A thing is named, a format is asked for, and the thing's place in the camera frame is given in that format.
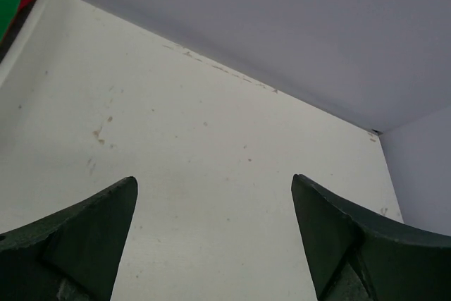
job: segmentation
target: black object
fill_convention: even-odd
[[[0,235],[0,300],[110,300],[137,199],[125,178]]]
[[[318,300],[451,300],[451,237],[390,220],[305,176],[293,178],[292,196]]]

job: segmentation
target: gray wall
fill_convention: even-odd
[[[368,129],[451,104],[450,0],[86,0]]]
[[[451,106],[382,135],[404,221],[451,235]]]

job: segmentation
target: white table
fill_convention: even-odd
[[[80,0],[49,0],[0,119],[0,233],[138,179],[112,300],[315,300],[295,173],[401,221],[375,135]]]

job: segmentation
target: table surface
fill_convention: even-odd
[[[0,119],[0,233],[138,179],[112,300],[315,300],[295,173],[402,220],[377,136],[81,0],[49,0]]]

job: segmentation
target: wall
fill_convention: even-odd
[[[382,135],[402,217],[451,235],[451,106]]]
[[[87,0],[361,127],[451,104],[449,0]]]

